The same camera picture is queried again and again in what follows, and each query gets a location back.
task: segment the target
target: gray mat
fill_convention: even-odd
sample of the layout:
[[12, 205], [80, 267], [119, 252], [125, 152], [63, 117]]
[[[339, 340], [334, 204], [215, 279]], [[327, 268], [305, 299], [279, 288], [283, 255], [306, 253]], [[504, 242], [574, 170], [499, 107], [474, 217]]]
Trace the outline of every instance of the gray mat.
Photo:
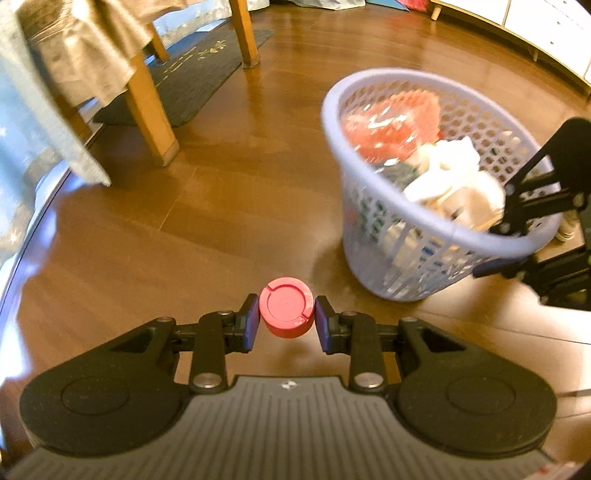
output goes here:
[[[255, 30], [258, 46], [273, 30]], [[223, 82], [242, 64], [233, 31], [195, 32], [168, 49], [170, 60], [148, 65], [173, 127], [191, 120]], [[106, 125], [135, 125], [123, 95], [97, 112], [93, 121]]]

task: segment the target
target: white cabinet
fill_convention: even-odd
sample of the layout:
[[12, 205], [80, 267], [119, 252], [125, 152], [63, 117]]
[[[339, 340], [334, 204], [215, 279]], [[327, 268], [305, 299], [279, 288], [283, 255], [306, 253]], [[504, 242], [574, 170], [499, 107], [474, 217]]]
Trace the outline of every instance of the white cabinet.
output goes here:
[[550, 44], [560, 12], [545, 0], [511, 0], [505, 28], [543, 50]]
[[545, 0], [585, 30], [591, 29], [591, 15], [577, 0]]
[[502, 25], [509, 0], [446, 0], [446, 3]]
[[436, 5], [434, 20], [447, 7], [486, 18], [547, 53], [591, 85], [591, 72], [587, 71], [591, 70], [591, 14], [577, 0], [431, 1]]
[[[564, 0], [553, 1], [559, 5]], [[511, 0], [505, 28], [582, 77], [591, 60], [591, 32], [559, 11], [556, 5], [546, 0]]]

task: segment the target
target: red cap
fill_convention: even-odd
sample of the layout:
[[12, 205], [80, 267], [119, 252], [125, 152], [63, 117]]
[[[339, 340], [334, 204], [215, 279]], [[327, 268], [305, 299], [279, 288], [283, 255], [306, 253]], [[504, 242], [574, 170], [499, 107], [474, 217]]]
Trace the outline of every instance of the red cap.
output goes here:
[[296, 338], [314, 323], [314, 296], [301, 280], [278, 278], [263, 288], [259, 310], [271, 333]]

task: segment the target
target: white plastic basket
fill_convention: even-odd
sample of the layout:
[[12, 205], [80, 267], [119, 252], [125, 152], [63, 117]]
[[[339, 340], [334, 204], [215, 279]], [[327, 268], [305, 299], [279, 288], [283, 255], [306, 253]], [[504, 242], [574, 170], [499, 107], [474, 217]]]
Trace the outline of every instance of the white plastic basket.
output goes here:
[[[560, 215], [532, 222], [526, 236], [475, 232], [409, 202], [376, 174], [346, 139], [342, 119], [358, 106], [407, 90], [439, 95], [440, 128], [447, 140], [468, 135], [480, 166], [501, 183], [509, 180], [540, 146], [509, 113], [480, 93], [435, 74], [407, 69], [372, 69], [341, 80], [326, 95], [322, 123], [340, 163], [343, 183], [343, 245], [351, 270], [370, 291], [385, 299], [414, 301], [470, 274], [493, 258], [522, 258], [548, 243]], [[551, 171], [548, 158], [531, 173]], [[530, 195], [555, 192], [555, 184]]]

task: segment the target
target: table leg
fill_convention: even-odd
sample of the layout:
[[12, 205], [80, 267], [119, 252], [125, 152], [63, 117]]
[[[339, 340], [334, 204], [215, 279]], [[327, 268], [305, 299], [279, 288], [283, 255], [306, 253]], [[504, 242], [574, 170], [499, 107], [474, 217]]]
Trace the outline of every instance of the table leg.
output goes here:
[[75, 106], [71, 106], [63, 95], [55, 95], [53, 98], [57, 105], [57, 109], [60, 111], [62, 117], [78, 136], [82, 143], [86, 142], [92, 135], [92, 131], [86, 125], [84, 119], [80, 116], [80, 112]]
[[157, 166], [165, 167], [176, 156], [180, 147], [174, 136], [164, 107], [154, 86], [144, 56], [138, 53], [130, 60], [135, 73], [127, 84], [125, 101], [138, 124]]
[[148, 30], [148, 32], [150, 32], [150, 35], [152, 35], [152, 41], [150, 42], [150, 50], [154, 52], [156, 58], [159, 59], [162, 63], [168, 61], [170, 57], [166, 52], [166, 48], [164, 48], [164, 45], [162, 44], [162, 40], [160, 40], [160, 37], [158, 36], [158, 32], [156, 32], [154, 24], [149, 23], [148, 25], [146, 25], [146, 29]]
[[230, 0], [230, 7], [232, 8], [232, 23], [238, 36], [244, 68], [249, 69], [258, 64], [261, 59], [252, 32], [251, 15], [248, 13], [246, 0]]

